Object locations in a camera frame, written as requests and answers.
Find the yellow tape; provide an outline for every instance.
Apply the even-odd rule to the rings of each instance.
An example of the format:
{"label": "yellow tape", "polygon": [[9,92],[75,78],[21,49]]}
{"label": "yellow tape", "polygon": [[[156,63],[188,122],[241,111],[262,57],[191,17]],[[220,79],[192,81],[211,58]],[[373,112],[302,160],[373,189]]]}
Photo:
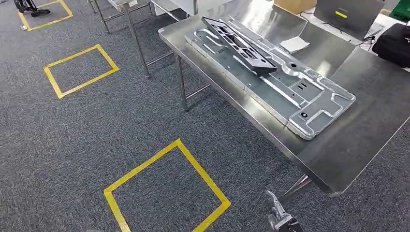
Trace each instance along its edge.
{"label": "yellow tape", "polygon": [[53,75],[51,74],[50,69],[48,67],[44,67],[44,72],[47,75],[48,80],[51,83],[51,86],[53,87],[54,91],[56,92],[57,97],[60,98],[60,99],[62,97],[64,97],[64,95],[62,94],[62,92],[60,90],[60,87],[57,85],[56,80],[54,79]]}
{"label": "yellow tape", "polygon": [[18,12],[18,16],[20,17],[21,22],[23,23],[23,25],[27,27],[27,31],[31,31],[31,27],[29,26],[29,23],[27,22],[24,15],[22,13]]}
{"label": "yellow tape", "polygon": [[57,1],[48,2],[48,3],[40,5],[38,7],[42,8],[42,7],[45,7],[45,6],[48,6],[48,5],[51,5],[51,4],[55,4],[55,3],[60,3],[62,5],[62,7],[65,9],[65,11],[67,12],[68,15],[66,17],[54,20],[54,21],[49,22],[49,23],[41,24],[41,25],[35,26],[33,28],[29,26],[29,23],[27,22],[24,15],[22,13],[18,12],[18,16],[20,17],[21,22],[23,23],[23,25],[27,27],[27,31],[32,31],[32,30],[36,30],[36,29],[39,29],[39,28],[43,28],[43,27],[49,26],[51,24],[55,24],[55,23],[61,22],[63,20],[66,20],[68,18],[71,18],[73,16],[72,11],[65,4],[64,0],[57,0]]}
{"label": "yellow tape", "polygon": [[215,209],[208,217],[205,218],[194,230],[193,232],[203,232],[210,224],[212,224],[230,205],[231,202],[222,191],[218,188],[218,186],[212,181],[209,175],[205,172],[205,170],[201,167],[201,165],[195,160],[193,155],[188,151],[188,149],[182,144],[181,139],[177,139],[167,147],[159,151],[153,157],[145,161],[143,164],[139,165],[138,167],[134,168],[119,180],[114,182],[112,185],[104,189],[104,196],[107,199],[108,204],[110,205],[111,210],[113,211],[114,217],[116,218],[119,227],[121,228],[122,232],[131,232],[127,222],[125,221],[124,216],[122,215],[117,202],[114,199],[112,191],[118,188],[120,185],[124,184],[127,180],[135,176],[137,173],[142,171],[144,168],[148,167],[150,164],[161,158],[163,155],[178,147],[182,154],[187,158],[190,164],[195,168],[198,174],[202,177],[202,179],[208,184],[211,190],[215,193],[218,199],[221,201],[221,205]]}
{"label": "yellow tape", "polygon": [[[61,90],[60,90],[60,88],[59,88],[59,86],[57,85],[57,82],[56,82],[54,76],[53,76],[52,73],[50,72],[50,67],[53,67],[54,65],[57,65],[57,64],[61,64],[61,63],[65,62],[65,61],[68,61],[68,60],[70,60],[70,59],[76,58],[76,57],[78,57],[78,56],[80,56],[80,55],[83,55],[83,54],[85,54],[85,53],[87,53],[87,52],[89,52],[89,51],[92,51],[92,50],[94,50],[94,49],[97,49],[97,50],[102,54],[102,56],[103,56],[103,57],[107,60],[107,62],[111,65],[112,69],[111,69],[110,71],[108,71],[108,72],[105,72],[105,73],[103,73],[103,74],[97,76],[97,77],[92,78],[91,80],[89,80],[89,81],[87,81],[87,82],[85,82],[85,83],[83,83],[83,84],[81,84],[81,85],[79,85],[79,86],[77,86],[77,87],[74,87],[74,88],[72,88],[72,89],[70,89],[70,90],[68,90],[68,91],[62,93]],[[68,95],[68,94],[70,94],[70,93],[73,93],[74,91],[77,91],[77,90],[79,90],[79,89],[81,89],[81,88],[83,88],[83,87],[85,87],[85,86],[88,86],[89,84],[92,84],[92,83],[94,83],[94,82],[96,82],[96,81],[98,81],[98,80],[100,80],[100,79],[102,79],[102,78],[104,78],[104,77],[106,77],[106,76],[108,76],[108,75],[110,75],[110,74],[112,74],[112,73],[118,71],[118,70],[119,70],[119,67],[113,62],[113,60],[112,60],[112,59],[109,57],[109,55],[104,51],[104,49],[101,47],[101,45],[96,44],[96,45],[94,45],[94,46],[92,46],[92,47],[90,47],[90,48],[87,48],[87,49],[84,50],[84,51],[81,51],[81,52],[76,53],[76,54],[74,54],[74,55],[71,55],[71,56],[69,56],[69,57],[67,57],[67,58],[64,58],[64,59],[61,59],[61,60],[57,60],[56,62],[53,62],[53,63],[51,63],[51,64],[48,64],[48,65],[44,66],[43,69],[44,69],[44,72],[45,72],[45,74],[47,75],[48,79],[50,80],[50,83],[51,83],[51,85],[53,86],[53,89],[54,89],[54,91],[56,92],[57,97],[58,97],[59,99],[61,99],[61,98],[63,98],[64,96],[66,96],[66,95]]]}
{"label": "yellow tape", "polygon": [[342,13],[340,13],[339,11],[335,11],[335,14],[337,14],[337,15],[340,16],[340,17],[347,18],[347,15],[342,14]]}

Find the cable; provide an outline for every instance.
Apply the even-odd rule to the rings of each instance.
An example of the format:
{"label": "cable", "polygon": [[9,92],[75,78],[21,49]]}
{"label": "cable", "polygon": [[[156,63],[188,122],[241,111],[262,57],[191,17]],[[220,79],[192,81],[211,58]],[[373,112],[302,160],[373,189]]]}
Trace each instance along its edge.
{"label": "cable", "polygon": [[306,13],[306,12],[302,11],[302,12],[299,14],[299,16],[301,16],[301,17],[304,18],[308,23],[310,23],[309,19],[305,18],[305,17],[302,15],[302,13]]}
{"label": "cable", "polygon": [[334,28],[336,28],[336,29],[339,29],[339,31],[340,31],[340,34],[342,34],[343,35],[343,32],[342,32],[342,29],[340,29],[340,28],[338,28],[338,27],[335,27],[335,26],[333,26],[332,24],[330,24],[330,23],[321,23],[322,25],[326,25],[326,24],[328,24],[328,25],[330,25],[330,26],[332,26],[332,27],[334,27]]}
{"label": "cable", "polygon": [[373,44],[376,43],[376,37],[375,36],[371,36],[371,37],[367,37],[363,42],[357,44],[356,46],[359,46],[360,48],[362,47],[362,45],[369,45],[369,48],[367,49],[367,51],[370,51],[371,47]]}

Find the black plastic part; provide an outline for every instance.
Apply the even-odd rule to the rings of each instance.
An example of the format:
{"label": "black plastic part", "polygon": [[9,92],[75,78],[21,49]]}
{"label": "black plastic part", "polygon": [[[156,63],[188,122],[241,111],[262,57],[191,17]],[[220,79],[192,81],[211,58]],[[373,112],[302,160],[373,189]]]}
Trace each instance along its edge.
{"label": "black plastic part", "polygon": [[281,227],[279,232],[304,232],[297,219],[292,218]]}
{"label": "black plastic part", "polygon": [[213,34],[218,36],[223,45],[226,45],[236,57],[250,70],[256,72],[258,76],[273,73],[278,69],[226,23],[207,17],[202,17],[202,22]]}
{"label": "black plastic part", "polygon": [[31,13],[31,17],[37,17],[37,16],[40,16],[40,15],[46,15],[46,14],[49,14],[50,13],[50,11],[49,10],[47,10],[47,9],[38,9],[37,11],[33,11],[32,13]]}

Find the stainless steel table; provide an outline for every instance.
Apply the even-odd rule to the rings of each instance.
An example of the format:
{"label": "stainless steel table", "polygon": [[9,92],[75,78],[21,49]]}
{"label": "stainless steel table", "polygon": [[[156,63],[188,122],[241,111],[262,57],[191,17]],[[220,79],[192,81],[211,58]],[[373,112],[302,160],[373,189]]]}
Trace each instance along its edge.
{"label": "stainless steel table", "polygon": [[[168,12],[166,9],[164,9],[163,7],[161,7],[160,5],[158,5],[154,0],[149,0],[149,1],[145,2],[145,3],[141,3],[141,4],[134,5],[133,7],[130,6],[130,3],[131,3],[133,0],[109,0],[109,2],[110,2],[111,4],[113,4],[113,5],[116,7],[117,10],[121,10],[121,13],[112,15],[112,16],[110,16],[110,17],[108,17],[108,18],[104,18],[103,14],[102,14],[102,12],[101,12],[101,10],[100,10],[100,7],[99,7],[99,5],[98,5],[98,3],[97,3],[98,0],[87,0],[87,1],[88,1],[89,4],[91,5],[92,12],[94,12],[94,13],[96,13],[96,11],[95,11],[95,9],[94,9],[94,5],[92,4],[92,2],[95,4],[95,6],[96,6],[96,8],[97,8],[97,10],[98,10],[98,13],[99,13],[99,15],[100,15],[100,17],[101,17],[101,22],[102,22],[102,24],[103,24],[104,27],[105,27],[105,32],[107,32],[107,33],[110,33],[110,31],[109,31],[109,29],[108,29],[108,26],[107,26],[107,22],[108,22],[108,21],[111,21],[111,20],[113,20],[113,19],[116,19],[116,18],[118,18],[118,17],[121,17],[121,16],[123,16],[123,15],[125,15],[125,17],[126,17],[126,19],[127,19],[127,21],[128,21],[128,27],[130,28],[131,35],[132,35],[132,37],[133,37],[133,39],[134,39],[134,41],[135,41],[135,45],[136,45],[136,47],[137,47],[137,49],[138,49],[138,55],[139,55],[139,58],[140,58],[140,60],[141,60],[142,67],[143,67],[143,70],[144,70],[144,74],[145,74],[146,77],[150,77],[149,70],[148,70],[148,66],[150,66],[150,65],[152,65],[152,64],[154,64],[154,63],[156,63],[156,62],[158,62],[158,61],[160,61],[160,60],[162,60],[162,59],[164,59],[164,58],[166,58],[166,57],[168,57],[168,56],[170,56],[170,55],[172,55],[172,54],[174,53],[173,51],[169,51],[169,52],[167,52],[167,53],[165,53],[165,54],[160,55],[159,57],[154,58],[153,60],[150,60],[150,61],[146,61],[146,60],[145,60],[145,57],[144,57],[144,54],[143,54],[143,52],[142,52],[140,43],[139,43],[139,41],[138,41],[137,32],[136,32],[135,27],[134,27],[134,21],[133,21],[132,18],[131,18],[131,12],[137,11],[137,10],[142,9],[142,8],[144,8],[144,7],[149,7],[150,12],[151,12],[151,15],[154,16],[152,10],[153,10],[153,7],[154,7],[153,5],[156,5],[156,6],[159,7],[160,9],[164,10],[164,11],[165,11],[168,15],[170,15],[173,19],[175,19],[176,21],[179,21],[179,19],[178,19],[175,15],[173,15],[172,13]],[[195,11],[198,11],[197,4],[196,4],[196,3],[197,3],[197,0],[193,0],[194,10],[195,10]],[[145,19],[145,20],[143,20],[143,21],[140,21],[139,23],[141,24],[141,23],[146,22],[146,21],[148,21],[148,20],[149,20],[149,19]]]}
{"label": "stainless steel table", "polygon": [[274,44],[300,35],[310,46],[294,56],[354,94],[356,102],[315,139],[303,140],[186,43],[187,31],[204,27],[201,15],[196,15],[159,30],[161,39],[175,52],[183,107],[187,109],[187,95],[181,58],[306,174],[282,196],[282,201],[313,183],[331,196],[342,194],[408,121],[410,74],[272,2],[234,0],[204,16],[218,19],[225,15]]}

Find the hole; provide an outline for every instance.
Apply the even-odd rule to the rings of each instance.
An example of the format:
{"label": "hole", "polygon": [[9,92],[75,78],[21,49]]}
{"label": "hole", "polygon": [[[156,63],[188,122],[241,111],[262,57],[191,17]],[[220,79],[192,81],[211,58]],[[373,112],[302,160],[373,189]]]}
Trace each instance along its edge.
{"label": "hole", "polygon": [[221,27],[221,26],[218,26],[218,28],[219,28],[221,31],[223,31],[224,33],[226,33],[226,34],[229,33],[225,28],[223,28],[223,27]]}
{"label": "hole", "polygon": [[251,51],[249,51],[249,50],[247,50],[247,49],[244,49],[244,48],[242,48],[242,50],[243,50],[250,58],[256,59],[256,56],[254,56]]}
{"label": "hole", "polygon": [[232,40],[230,40],[227,36],[222,35],[222,37],[230,44],[233,44]]}
{"label": "hole", "polygon": [[225,34],[225,35],[228,36],[228,38],[229,38],[232,42],[234,42],[234,43],[236,44],[236,46],[238,46],[238,47],[244,47],[244,48],[247,47],[247,46],[245,46],[245,44],[243,44],[243,42],[242,42],[239,38],[235,37],[234,35],[232,35],[232,34]]}

